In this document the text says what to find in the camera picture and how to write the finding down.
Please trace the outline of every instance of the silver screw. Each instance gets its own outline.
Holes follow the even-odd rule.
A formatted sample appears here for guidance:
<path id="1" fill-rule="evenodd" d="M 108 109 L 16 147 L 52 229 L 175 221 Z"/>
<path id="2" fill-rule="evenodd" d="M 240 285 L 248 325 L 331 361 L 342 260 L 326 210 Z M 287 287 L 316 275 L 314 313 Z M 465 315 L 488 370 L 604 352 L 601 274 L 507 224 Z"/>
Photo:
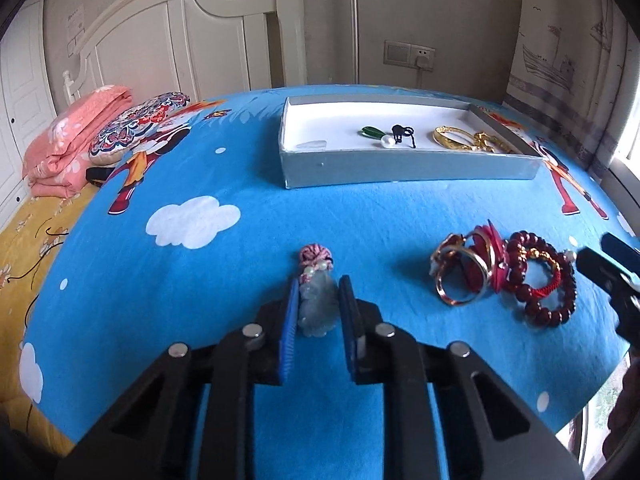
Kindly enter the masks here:
<path id="1" fill-rule="evenodd" d="M 378 323 L 376 325 L 376 334 L 382 337 L 392 337 L 396 334 L 396 327 L 389 323 Z"/>
<path id="2" fill-rule="evenodd" d="M 184 357 L 188 351 L 189 347 L 184 343 L 174 343 L 169 346 L 169 355 L 171 357 Z"/>
<path id="3" fill-rule="evenodd" d="M 242 327 L 242 335 L 254 339 L 262 335 L 262 327 L 257 323 L 249 323 Z"/>
<path id="4" fill-rule="evenodd" d="M 468 357 L 471 354 L 471 348 L 466 343 L 462 341 L 456 341 L 449 345 L 449 350 L 453 355 L 457 355 L 458 357 Z"/>

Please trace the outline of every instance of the gray box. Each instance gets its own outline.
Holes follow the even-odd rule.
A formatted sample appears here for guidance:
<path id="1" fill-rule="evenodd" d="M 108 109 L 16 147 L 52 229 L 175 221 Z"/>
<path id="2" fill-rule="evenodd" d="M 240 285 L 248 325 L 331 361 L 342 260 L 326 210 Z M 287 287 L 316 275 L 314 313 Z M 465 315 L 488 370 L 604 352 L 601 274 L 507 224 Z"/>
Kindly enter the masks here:
<path id="1" fill-rule="evenodd" d="M 414 128 L 411 139 L 387 149 L 358 131 Z M 437 126 L 485 131 L 516 155 L 447 150 L 434 142 Z M 401 180 L 530 180 L 543 163 L 529 144 L 472 103 L 382 94 L 287 98 L 280 126 L 280 159 L 287 189 Z"/>

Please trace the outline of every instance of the red bead bracelet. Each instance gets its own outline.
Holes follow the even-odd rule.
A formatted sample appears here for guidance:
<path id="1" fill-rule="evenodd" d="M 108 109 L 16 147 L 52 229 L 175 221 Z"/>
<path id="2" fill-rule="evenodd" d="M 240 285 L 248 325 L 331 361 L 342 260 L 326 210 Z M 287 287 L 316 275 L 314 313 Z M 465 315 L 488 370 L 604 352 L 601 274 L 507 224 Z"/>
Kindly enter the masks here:
<path id="1" fill-rule="evenodd" d="M 526 316 L 538 326 L 556 327 L 569 321 L 575 312 L 576 286 L 574 269 L 567 256 L 558 253 L 544 238 L 526 231 L 511 235 L 506 249 L 510 267 L 508 289 L 515 293 L 518 301 L 526 304 L 524 309 Z M 554 274 L 549 285 L 532 288 L 524 283 L 528 258 L 541 260 L 549 265 Z M 555 310 L 541 306 L 540 300 L 546 298 L 559 286 L 564 292 L 562 305 Z"/>

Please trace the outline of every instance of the blue bedsheet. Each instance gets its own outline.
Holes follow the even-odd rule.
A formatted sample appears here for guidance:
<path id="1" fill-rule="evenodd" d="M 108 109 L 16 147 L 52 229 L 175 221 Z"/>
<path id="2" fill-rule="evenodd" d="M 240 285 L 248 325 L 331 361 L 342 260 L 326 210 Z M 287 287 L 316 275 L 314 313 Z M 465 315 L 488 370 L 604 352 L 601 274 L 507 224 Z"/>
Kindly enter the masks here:
<path id="1" fill-rule="evenodd" d="M 177 137 L 150 140 L 161 155 L 133 154 L 100 190 L 51 267 L 25 338 L 44 377 L 38 408 L 63 433 L 79 440 L 172 342 L 209 345 L 252 320 L 282 296 L 310 242 L 332 250 L 335 276 L 349 274 L 389 322 L 436 346 L 467 341 L 534 410 L 548 393 L 540 417 L 552 430 L 594 395 L 626 351 L 604 293 L 577 275 L 576 314 L 536 330 L 509 295 L 445 306 L 428 258 L 447 234 L 488 218 L 504 237 L 526 229 L 559 250 L 570 237 L 597 249 L 605 232 L 637 245 L 600 187 L 547 143 L 593 204 L 566 181 L 564 200 L 544 166 L 531 181 L 284 189 L 285 99 L 341 92 L 453 98 L 366 86 L 229 96 L 187 115 Z M 350 383 L 339 327 L 322 339 L 299 336 L 286 386 L 258 387 L 256 454 L 260 479 L 380 478 L 382 389 Z"/>

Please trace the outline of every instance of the floral pillow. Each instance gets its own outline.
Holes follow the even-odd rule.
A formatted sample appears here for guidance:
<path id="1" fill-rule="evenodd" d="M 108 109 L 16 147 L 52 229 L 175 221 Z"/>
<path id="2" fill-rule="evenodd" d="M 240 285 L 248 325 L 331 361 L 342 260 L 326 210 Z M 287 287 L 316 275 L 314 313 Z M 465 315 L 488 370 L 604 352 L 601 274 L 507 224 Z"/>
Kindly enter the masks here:
<path id="1" fill-rule="evenodd" d="M 181 92 L 169 92 L 129 108 L 107 124 L 89 146 L 89 160 L 96 166 L 118 162 L 140 138 L 155 132 L 174 110 L 191 101 Z"/>

